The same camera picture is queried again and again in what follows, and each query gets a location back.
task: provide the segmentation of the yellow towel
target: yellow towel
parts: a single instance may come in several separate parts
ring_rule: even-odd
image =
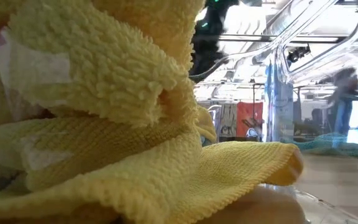
[[[212,143],[216,142],[216,133],[215,127],[212,123],[212,117],[209,114],[208,110],[200,105],[198,108],[198,122],[197,130],[200,135],[204,136],[206,139],[210,140]]]
[[[202,5],[28,0],[11,16],[9,88],[57,117],[0,125],[0,164],[19,172],[0,221],[196,223],[259,183],[297,179],[291,144],[201,148],[213,127],[187,70]]]

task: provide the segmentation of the yellow microfiber cloth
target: yellow microfiber cloth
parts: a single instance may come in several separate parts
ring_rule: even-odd
[[[188,70],[202,6],[27,0],[18,8],[0,33],[12,55],[8,87],[56,117],[0,125],[0,165],[18,170],[0,190],[0,221],[196,223],[260,183],[296,181],[295,145],[201,148],[200,133],[213,136],[213,126]]]
[[[197,131],[206,139],[210,140],[212,143],[215,143],[217,137],[215,133],[215,127],[212,122],[212,117],[206,108],[202,106],[197,106],[197,107],[198,107]]]

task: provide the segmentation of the metal frame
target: metal frame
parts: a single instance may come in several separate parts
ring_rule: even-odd
[[[333,84],[317,84],[317,85],[294,85],[293,88],[318,88],[318,87],[333,87],[333,88],[336,88],[336,86],[334,86]]]
[[[341,50],[344,50],[346,48],[346,46],[349,46],[353,43],[357,43],[357,40],[358,40],[358,23],[356,25],[356,28],[352,32],[352,34],[348,38],[346,38],[344,41],[342,41],[340,44],[337,44],[337,45],[331,47],[330,49],[323,52],[319,56],[313,58],[308,63],[302,65],[299,68],[296,68],[294,71],[289,71],[287,68],[286,75],[290,76],[289,81],[290,82],[299,81],[299,79],[301,77],[303,79],[305,79],[305,77],[308,77],[307,73],[309,73],[312,70],[317,70],[317,69],[320,69],[321,67],[326,66],[329,62],[332,62],[332,60],[327,60],[328,58],[331,59],[330,57],[332,57],[332,56],[335,57],[335,55],[338,52],[340,52]]]
[[[200,41],[200,40],[218,40],[218,41],[225,41],[225,42],[271,42],[277,36],[276,35],[200,35],[193,38],[193,41]],[[299,35],[292,39],[290,43],[294,44],[338,44],[346,39],[346,35],[337,35],[337,36],[330,36],[330,35]]]

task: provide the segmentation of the wooden floor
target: wooden floor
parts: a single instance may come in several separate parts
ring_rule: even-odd
[[[358,159],[305,156],[296,187],[358,217]]]

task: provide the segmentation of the person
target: person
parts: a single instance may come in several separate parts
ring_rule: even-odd
[[[340,70],[334,77],[335,92],[329,97],[328,104],[333,103],[329,110],[330,126],[335,133],[347,136],[352,114],[352,102],[358,100],[358,78],[355,68]]]
[[[189,71],[190,78],[198,83],[206,78],[197,75],[208,71],[217,61],[226,54],[219,50],[219,36],[225,32],[224,21],[231,6],[239,5],[239,0],[205,2],[204,18],[196,22],[195,33],[191,42],[194,45],[194,52],[191,54],[193,67]],[[212,35],[212,39],[203,39],[203,35]]]
[[[313,121],[313,127],[316,128],[318,132],[320,132],[321,125],[323,124],[323,112],[321,109],[316,108],[311,112],[311,117]]]

